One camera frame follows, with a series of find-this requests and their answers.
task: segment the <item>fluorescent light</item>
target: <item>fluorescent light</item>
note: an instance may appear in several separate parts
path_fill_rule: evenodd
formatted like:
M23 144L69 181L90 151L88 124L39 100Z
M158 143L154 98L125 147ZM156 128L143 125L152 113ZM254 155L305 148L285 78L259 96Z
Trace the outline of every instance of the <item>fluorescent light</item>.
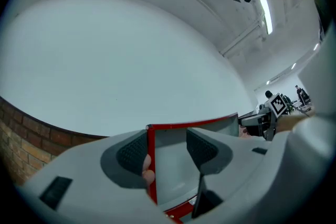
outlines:
M268 3L267 3L267 0L260 0L260 2L265 12L267 33L270 35L273 32L273 27L272 27L271 13L269 12Z

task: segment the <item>black rubber pad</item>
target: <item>black rubber pad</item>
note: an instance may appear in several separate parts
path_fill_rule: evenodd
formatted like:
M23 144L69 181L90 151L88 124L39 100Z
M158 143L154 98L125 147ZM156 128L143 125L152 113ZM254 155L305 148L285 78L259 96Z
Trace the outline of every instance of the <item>black rubber pad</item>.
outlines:
M252 151L255 153L262 154L262 155L265 155L267 152L265 148L261 148L261 147L255 147Z
M51 209L56 210L71 182L70 178L56 177L40 196L40 200Z
M187 150L201 175L218 174L233 158L229 146L194 129L187 129L186 141Z
M123 188L146 188L142 166L147 155L147 131L143 130L104 151L100 166L105 175Z

